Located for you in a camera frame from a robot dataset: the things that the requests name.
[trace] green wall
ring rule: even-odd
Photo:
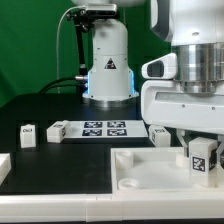
[[[0,106],[17,95],[37,93],[56,79],[57,27],[63,13],[72,6],[70,0],[0,1]],[[141,66],[169,52],[169,45],[150,31],[149,0],[143,6],[122,9],[122,22],[124,17],[129,31],[129,66],[136,73],[136,85],[140,90]],[[90,34],[84,35],[84,44],[90,68]],[[65,20],[60,35],[60,76],[77,73],[74,26]]]

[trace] white box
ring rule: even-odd
[[[198,137],[189,142],[190,181],[204,187],[217,183],[216,152],[218,141]]]
[[[21,148],[36,147],[36,131],[35,125],[25,125],[20,128],[20,144]]]
[[[65,135],[69,121],[57,121],[47,129],[47,141],[60,143]]]
[[[171,135],[162,126],[151,125],[149,127],[149,139],[156,147],[170,147]]]

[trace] small white block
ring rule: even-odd
[[[124,151],[116,153],[116,167],[118,169],[130,169],[133,167],[134,155],[133,152]]]
[[[35,125],[28,124],[25,126],[21,126],[20,144],[21,144],[21,148],[36,147]]]
[[[170,147],[171,135],[162,126],[151,125],[149,127],[149,139],[156,147]]]
[[[0,154],[0,185],[11,170],[10,154]]]
[[[69,121],[57,121],[51,127],[47,129],[47,141],[60,143],[65,135],[66,128],[69,125]]]
[[[198,137],[189,142],[190,181],[204,187],[217,182],[216,152],[218,141]]]
[[[189,158],[183,153],[176,154],[176,165],[181,168],[189,168]]]

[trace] tag sticker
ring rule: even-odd
[[[117,69],[112,58],[110,58],[110,60],[107,62],[104,69]]]

